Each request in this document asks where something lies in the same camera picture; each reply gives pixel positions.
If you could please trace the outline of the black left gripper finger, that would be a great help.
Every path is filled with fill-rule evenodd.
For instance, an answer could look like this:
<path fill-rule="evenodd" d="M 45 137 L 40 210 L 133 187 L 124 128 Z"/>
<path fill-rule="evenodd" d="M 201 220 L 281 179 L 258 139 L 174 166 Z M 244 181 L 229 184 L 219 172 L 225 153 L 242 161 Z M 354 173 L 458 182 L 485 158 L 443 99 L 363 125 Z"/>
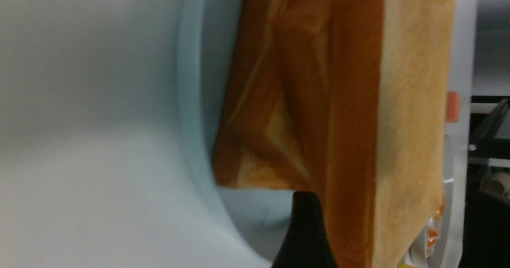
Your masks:
<path fill-rule="evenodd" d="M 327 241 L 319 199 L 313 192 L 293 193 L 290 224 L 272 267 L 337 267 Z"/>

